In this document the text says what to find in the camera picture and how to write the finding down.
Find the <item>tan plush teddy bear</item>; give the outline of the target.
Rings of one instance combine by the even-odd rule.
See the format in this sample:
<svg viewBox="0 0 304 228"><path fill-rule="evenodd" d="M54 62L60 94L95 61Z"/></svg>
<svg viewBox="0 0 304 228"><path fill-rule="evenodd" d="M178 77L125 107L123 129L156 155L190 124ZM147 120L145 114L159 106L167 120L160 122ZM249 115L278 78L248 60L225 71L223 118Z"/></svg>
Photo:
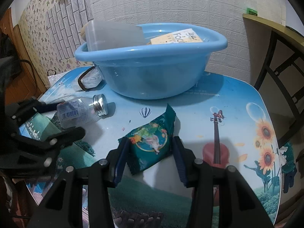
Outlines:
<svg viewBox="0 0 304 228"><path fill-rule="evenodd" d="M80 30L80 37L81 37L84 41L86 41L86 32L85 32L85 30L86 30L87 25L88 25L88 23L84 24L84 26L83 26L83 27L81 28L81 30Z"/></svg>

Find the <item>green small box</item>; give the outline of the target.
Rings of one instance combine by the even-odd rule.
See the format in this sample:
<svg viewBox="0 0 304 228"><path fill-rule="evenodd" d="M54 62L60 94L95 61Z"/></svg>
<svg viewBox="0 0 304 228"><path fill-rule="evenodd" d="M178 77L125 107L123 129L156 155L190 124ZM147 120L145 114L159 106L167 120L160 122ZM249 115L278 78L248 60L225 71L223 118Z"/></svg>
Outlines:
<svg viewBox="0 0 304 228"><path fill-rule="evenodd" d="M254 9L251 9L251 8L246 8L246 13L249 14L249 15L253 15L253 16L258 15L258 12Z"/></svg>

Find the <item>cream facial tissue box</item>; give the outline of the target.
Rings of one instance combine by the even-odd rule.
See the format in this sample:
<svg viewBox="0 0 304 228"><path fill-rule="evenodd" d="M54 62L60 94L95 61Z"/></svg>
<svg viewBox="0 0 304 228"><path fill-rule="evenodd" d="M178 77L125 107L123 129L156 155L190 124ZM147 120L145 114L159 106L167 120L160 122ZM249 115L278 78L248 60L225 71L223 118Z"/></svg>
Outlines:
<svg viewBox="0 0 304 228"><path fill-rule="evenodd" d="M151 45L172 44L172 43L202 43L203 40L192 29L184 29L157 36L150 40Z"/></svg>

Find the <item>teal waste bin with tissue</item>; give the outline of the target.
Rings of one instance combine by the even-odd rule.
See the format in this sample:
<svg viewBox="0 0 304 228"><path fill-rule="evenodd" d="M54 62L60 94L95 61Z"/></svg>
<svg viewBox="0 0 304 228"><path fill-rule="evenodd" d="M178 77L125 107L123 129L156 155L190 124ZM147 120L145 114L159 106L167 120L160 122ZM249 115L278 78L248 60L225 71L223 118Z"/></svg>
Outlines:
<svg viewBox="0 0 304 228"><path fill-rule="evenodd" d="M289 191L289 188L294 186L294 178L297 173L292 143L287 142L279 149L279 153L281 172L284 176L283 193L286 194Z"/></svg>

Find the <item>frosted plastic storage box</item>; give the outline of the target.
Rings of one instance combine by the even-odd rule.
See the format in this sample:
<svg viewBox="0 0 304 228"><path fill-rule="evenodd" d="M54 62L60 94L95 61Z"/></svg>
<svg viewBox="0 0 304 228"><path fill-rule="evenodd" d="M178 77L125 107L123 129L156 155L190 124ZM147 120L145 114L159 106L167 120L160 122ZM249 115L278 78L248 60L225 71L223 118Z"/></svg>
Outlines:
<svg viewBox="0 0 304 228"><path fill-rule="evenodd" d="M85 26L85 41L89 51L145 45L144 32L140 26L92 20Z"/></svg>

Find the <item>brown wooden door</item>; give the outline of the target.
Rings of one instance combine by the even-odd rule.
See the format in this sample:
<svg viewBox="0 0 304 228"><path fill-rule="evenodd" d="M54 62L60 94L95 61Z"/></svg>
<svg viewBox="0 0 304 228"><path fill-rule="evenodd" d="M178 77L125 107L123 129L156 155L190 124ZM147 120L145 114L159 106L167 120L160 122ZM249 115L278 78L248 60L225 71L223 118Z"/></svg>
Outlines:
<svg viewBox="0 0 304 228"><path fill-rule="evenodd" d="M46 86L31 62L19 26L13 26L11 8L8 8L1 18L1 58L10 56L14 60L5 91L5 104L39 98L46 92Z"/></svg>

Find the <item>dark green snack packet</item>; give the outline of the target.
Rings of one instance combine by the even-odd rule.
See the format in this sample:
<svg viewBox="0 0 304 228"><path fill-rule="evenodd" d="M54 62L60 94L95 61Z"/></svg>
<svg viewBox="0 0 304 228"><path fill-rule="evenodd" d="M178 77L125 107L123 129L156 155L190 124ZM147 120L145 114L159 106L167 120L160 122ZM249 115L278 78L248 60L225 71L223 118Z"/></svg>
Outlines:
<svg viewBox="0 0 304 228"><path fill-rule="evenodd" d="M127 165L132 175L139 174L171 155L176 113L168 104L163 114L125 135L131 142Z"/></svg>

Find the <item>yellow side table black frame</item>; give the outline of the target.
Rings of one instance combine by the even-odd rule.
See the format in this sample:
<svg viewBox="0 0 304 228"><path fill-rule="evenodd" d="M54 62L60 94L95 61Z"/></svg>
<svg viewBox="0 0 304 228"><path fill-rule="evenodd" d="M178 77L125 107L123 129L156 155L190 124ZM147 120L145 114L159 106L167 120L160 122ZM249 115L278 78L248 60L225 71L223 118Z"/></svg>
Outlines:
<svg viewBox="0 0 304 228"><path fill-rule="evenodd" d="M267 19L244 14L251 84L262 95L279 147L303 128L303 37Z"/></svg>

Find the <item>clear jar with silver lid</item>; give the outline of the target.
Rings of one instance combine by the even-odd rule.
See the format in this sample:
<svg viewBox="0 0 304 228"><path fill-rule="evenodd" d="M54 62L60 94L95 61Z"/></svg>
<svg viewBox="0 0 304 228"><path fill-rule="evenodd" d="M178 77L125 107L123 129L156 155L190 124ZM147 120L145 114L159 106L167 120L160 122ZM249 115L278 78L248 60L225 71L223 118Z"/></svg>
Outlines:
<svg viewBox="0 0 304 228"><path fill-rule="evenodd" d="M108 102L104 94L92 98L77 97L57 105L58 119L64 129L97 122L108 113Z"/></svg>

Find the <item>clear packets with brown band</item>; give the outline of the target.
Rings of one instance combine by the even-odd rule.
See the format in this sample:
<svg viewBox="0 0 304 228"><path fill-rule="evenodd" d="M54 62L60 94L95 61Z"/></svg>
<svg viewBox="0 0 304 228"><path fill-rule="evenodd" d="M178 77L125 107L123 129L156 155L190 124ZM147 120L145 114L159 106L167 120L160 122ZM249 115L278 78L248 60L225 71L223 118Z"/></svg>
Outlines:
<svg viewBox="0 0 304 228"><path fill-rule="evenodd" d="M97 87L103 79L100 70L92 66L76 77L72 83L72 87L75 91L88 91Z"/></svg>

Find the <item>light blue plastic basin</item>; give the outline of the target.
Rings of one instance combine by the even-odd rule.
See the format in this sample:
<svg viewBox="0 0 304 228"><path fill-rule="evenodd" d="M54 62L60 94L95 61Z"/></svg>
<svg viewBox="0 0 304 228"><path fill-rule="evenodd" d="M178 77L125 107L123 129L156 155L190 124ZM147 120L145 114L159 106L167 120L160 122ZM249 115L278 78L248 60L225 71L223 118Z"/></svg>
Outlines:
<svg viewBox="0 0 304 228"><path fill-rule="evenodd" d="M202 77L210 55L228 45L222 34L205 27L182 23L141 24L144 42L139 46L90 51L83 43L75 51L79 61L92 62L107 86L134 99L162 99L192 88ZM157 36L192 29L199 43L149 45Z"/></svg>

